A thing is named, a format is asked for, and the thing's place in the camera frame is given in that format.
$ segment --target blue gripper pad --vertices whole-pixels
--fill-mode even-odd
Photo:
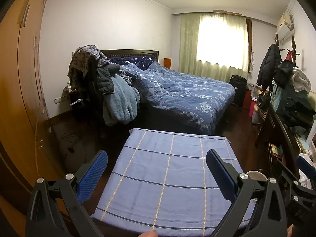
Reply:
[[[88,200],[107,166],[107,153],[102,151],[78,183],[77,200]]]
[[[223,162],[215,150],[209,150],[207,152],[206,164],[224,198],[234,203],[237,198],[237,193],[236,183],[232,177],[238,176],[235,168],[231,164]]]
[[[299,169],[309,178],[316,178],[316,170],[301,156],[296,158],[296,163]]]

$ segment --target silver screw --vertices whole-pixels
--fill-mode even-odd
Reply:
[[[44,182],[44,178],[40,177],[37,179],[37,183],[42,183],[42,182]]]
[[[241,173],[240,178],[246,180],[246,179],[248,179],[248,175],[245,173]]]
[[[74,178],[74,174],[70,173],[66,175],[67,180],[71,180],[72,178]]]
[[[273,177],[270,178],[270,183],[276,183],[276,182],[277,182],[277,181],[276,181],[275,178],[273,178]]]

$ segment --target wooden wardrobe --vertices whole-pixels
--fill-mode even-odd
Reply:
[[[0,23],[0,195],[26,215],[39,177],[65,175],[40,79],[46,0],[15,0]]]

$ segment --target headboard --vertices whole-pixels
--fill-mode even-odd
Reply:
[[[156,61],[159,59],[159,51],[153,50],[102,50],[102,52],[108,58],[152,55],[156,57]]]

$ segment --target air conditioner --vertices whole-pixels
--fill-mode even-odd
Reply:
[[[294,32],[293,16],[283,13],[278,25],[276,26],[278,38],[280,41],[287,39]]]

